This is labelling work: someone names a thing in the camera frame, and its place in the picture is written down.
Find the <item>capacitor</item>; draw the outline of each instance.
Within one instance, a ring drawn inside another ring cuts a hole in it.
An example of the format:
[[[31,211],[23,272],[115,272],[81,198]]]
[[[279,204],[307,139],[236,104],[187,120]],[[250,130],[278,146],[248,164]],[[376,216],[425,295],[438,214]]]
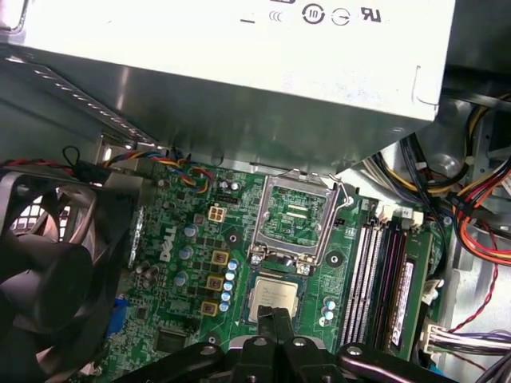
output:
[[[184,235],[191,238],[191,237],[195,237],[197,235],[197,226],[195,225],[188,225],[187,227],[184,228]]]
[[[227,302],[221,302],[218,308],[224,313],[225,311],[229,310],[229,304]]]
[[[158,180],[159,188],[168,188],[170,186],[170,182],[168,180]]]
[[[231,259],[227,264],[227,268],[232,271],[236,270],[238,268],[238,261]]]
[[[135,267],[135,272],[137,274],[142,274],[143,272],[147,271],[147,269],[149,269],[150,267],[151,267],[151,263],[149,263],[148,261],[144,261],[140,265]]]
[[[229,282],[229,281],[224,283],[224,290],[225,291],[232,291],[233,288],[234,288],[234,283]]]
[[[235,277],[236,277],[236,273],[232,270],[228,270],[225,273],[225,279],[227,279],[228,281],[233,281]]]
[[[183,247],[179,250],[179,258],[186,260],[190,259],[193,255],[193,249],[190,246]]]
[[[324,300],[323,300],[324,304],[325,304],[325,307],[327,309],[329,309],[330,311],[332,311],[337,305],[335,304],[334,302],[334,299],[330,298],[330,297],[326,297]]]
[[[147,279],[142,282],[142,287],[144,287],[145,289],[150,289],[151,287],[156,285],[156,282],[157,282],[156,278]]]
[[[176,274],[174,277],[174,284],[178,287],[184,286],[184,284],[188,281],[188,274],[186,274],[184,271],[180,271]]]
[[[325,311],[325,319],[331,321],[334,318],[334,313],[330,310]]]
[[[222,299],[225,302],[229,302],[231,300],[231,293],[229,293],[228,291],[224,291],[220,296],[220,299]]]
[[[160,272],[160,268],[158,266],[151,266],[147,271],[144,273],[144,276],[146,279],[154,278],[158,275]]]

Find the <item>motherboard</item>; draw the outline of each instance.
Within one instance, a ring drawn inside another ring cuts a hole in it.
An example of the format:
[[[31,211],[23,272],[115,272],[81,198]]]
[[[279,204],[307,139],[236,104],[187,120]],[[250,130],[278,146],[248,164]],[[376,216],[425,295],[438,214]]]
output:
[[[440,257],[435,223],[317,176],[204,168],[215,182],[203,194],[163,165],[147,175],[156,198],[133,219],[122,326],[105,340],[95,381],[195,342],[227,350],[256,334],[260,305],[287,309],[296,334],[332,353],[369,342],[410,357],[422,286]]]

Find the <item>power connector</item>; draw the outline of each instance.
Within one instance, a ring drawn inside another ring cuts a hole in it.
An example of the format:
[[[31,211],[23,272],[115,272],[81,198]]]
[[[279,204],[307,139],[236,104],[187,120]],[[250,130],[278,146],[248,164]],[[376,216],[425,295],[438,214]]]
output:
[[[424,353],[428,353],[429,355],[435,353],[432,350],[433,347],[431,345],[431,334],[435,330],[444,330],[444,328],[437,324],[436,322],[433,322],[431,319],[426,318],[424,320],[424,326],[422,326],[421,336],[419,338],[419,348]]]

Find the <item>black ram slot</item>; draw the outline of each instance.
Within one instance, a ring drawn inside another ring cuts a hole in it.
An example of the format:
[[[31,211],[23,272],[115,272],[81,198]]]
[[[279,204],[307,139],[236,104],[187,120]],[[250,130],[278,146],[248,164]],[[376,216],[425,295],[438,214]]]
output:
[[[378,303],[372,322],[372,332],[367,340],[375,349],[385,347],[385,334],[392,319],[392,302],[399,290],[405,261],[406,233],[396,223],[391,223],[382,245],[382,258],[376,278],[378,287],[374,300]]]

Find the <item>black fan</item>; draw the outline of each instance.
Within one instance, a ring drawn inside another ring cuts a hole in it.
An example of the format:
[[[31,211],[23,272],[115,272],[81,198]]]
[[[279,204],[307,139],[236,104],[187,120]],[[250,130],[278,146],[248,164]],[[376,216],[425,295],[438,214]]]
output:
[[[64,381],[105,336],[132,199],[44,176],[0,177],[0,381]],[[45,212],[29,230],[12,231],[38,197]],[[74,230],[59,239],[65,206]]]

